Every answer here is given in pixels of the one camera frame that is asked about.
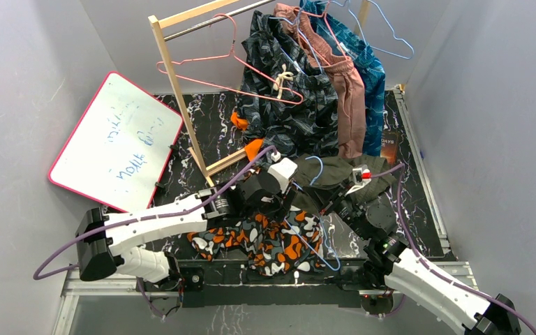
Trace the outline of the orange camouflage shorts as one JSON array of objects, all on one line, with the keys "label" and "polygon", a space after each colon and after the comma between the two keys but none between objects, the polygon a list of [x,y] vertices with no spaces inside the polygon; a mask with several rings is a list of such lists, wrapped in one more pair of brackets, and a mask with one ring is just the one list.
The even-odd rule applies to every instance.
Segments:
[{"label": "orange camouflage shorts", "polygon": [[230,227],[190,232],[187,238],[208,261],[222,251],[240,249],[248,266],[263,276],[325,269],[320,218],[296,207],[281,222],[256,214]]}]

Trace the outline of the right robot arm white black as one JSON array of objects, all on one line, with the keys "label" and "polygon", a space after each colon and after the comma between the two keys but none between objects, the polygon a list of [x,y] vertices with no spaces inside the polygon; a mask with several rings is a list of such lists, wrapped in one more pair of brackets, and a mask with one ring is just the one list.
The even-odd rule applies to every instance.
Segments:
[{"label": "right robot arm white black", "polygon": [[456,334],[520,334],[514,305],[504,295],[487,299],[456,277],[416,255],[397,234],[389,207],[367,209],[348,194],[347,186],[309,188],[321,214],[337,214],[361,239],[368,256],[357,272],[363,285],[398,290],[434,314]]}]

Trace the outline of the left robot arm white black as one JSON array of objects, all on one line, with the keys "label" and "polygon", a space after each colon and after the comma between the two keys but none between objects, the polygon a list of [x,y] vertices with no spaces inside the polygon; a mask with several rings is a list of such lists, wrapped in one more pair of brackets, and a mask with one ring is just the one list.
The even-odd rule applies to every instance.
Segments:
[{"label": "left robot arm white black", "polygon": [[186,233],[213,238],[257,214],[283,218],[290,208],[289,189],[290,178],[260,171],[228,188],[208,188],[134,213],[90,209],[75,233],[80,279],[89,282],[125,274],[173,290],[181,279],[175,257],[142,245]]}]

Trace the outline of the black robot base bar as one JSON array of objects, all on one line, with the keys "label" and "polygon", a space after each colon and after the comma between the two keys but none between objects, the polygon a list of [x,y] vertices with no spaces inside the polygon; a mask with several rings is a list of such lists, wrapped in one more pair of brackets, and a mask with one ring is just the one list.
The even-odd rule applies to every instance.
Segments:
[{"label": "black robot base bar", "polygon": [[187,308],[240,305],[336,305],[362,308],[371,315],[390,314],[395,290],[374,283],[375,275],[361,258],[341,259],[341,268],[320,273],[292,271],[262,276],[243,260],[183,260]]}]

